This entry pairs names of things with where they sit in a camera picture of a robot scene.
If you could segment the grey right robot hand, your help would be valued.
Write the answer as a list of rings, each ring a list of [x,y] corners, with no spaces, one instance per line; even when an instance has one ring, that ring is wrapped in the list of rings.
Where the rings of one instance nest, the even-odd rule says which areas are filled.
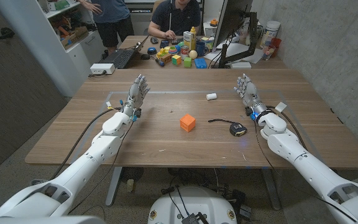
[[[234,90],[245,105],[246,115],[253,121],[257,121],[260,114],[267,110],[267,107],[259,98],[256,86],[245,73],[242,77],[237,78],[237,85],[238,87],[234,87]]]

